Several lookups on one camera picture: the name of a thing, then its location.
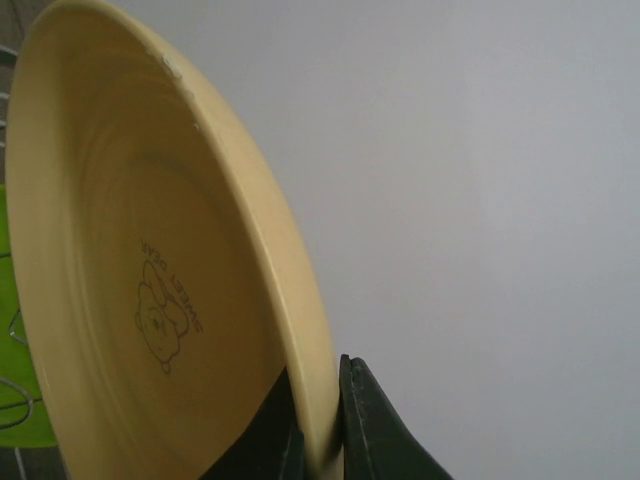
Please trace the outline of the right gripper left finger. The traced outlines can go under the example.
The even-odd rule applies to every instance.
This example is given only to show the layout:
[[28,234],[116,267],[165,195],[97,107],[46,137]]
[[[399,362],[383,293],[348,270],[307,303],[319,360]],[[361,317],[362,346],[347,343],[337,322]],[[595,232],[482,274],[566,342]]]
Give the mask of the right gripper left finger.
[[304,434],[283,371],[246,430],[202,475],[219,480],[293,480],[305,477]]

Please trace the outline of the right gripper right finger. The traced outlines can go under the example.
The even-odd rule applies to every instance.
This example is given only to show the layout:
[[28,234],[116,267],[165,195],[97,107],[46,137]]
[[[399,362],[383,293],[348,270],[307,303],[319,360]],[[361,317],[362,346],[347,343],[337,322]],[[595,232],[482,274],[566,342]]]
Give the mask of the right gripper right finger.
[[340,358],[344,475],[347,479],[449,479],[416,440],[361,358]]

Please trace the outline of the yellow plate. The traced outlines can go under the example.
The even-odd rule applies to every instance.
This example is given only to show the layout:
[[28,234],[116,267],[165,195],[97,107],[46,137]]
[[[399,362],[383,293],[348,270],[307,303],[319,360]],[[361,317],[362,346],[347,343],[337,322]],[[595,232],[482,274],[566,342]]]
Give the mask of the yellow plate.
[[339,387],[309,256],[209,81],[102,1],[57,1],[8,109],[10,247],[70,475],[195,479],[287,375],[307,475],[339,479]]

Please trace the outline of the green plate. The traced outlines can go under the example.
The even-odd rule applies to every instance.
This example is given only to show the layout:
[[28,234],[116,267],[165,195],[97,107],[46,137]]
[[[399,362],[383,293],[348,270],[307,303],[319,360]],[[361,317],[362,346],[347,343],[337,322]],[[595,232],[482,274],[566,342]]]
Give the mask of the green plate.
[[45,448],[57,444],[42,399],[21,316],[1,193],[1,445]]

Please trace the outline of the metal wire dish rack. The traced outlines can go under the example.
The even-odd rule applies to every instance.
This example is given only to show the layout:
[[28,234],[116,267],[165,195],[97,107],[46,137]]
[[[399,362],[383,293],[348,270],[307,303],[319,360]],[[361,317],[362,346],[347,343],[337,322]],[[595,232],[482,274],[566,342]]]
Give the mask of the metal wire dish rack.
[[[46,1],[1,3],[1,162],[18,51]],[[6,180],[1,180],[1,477],[67,479],[31,361],[8,235]]]

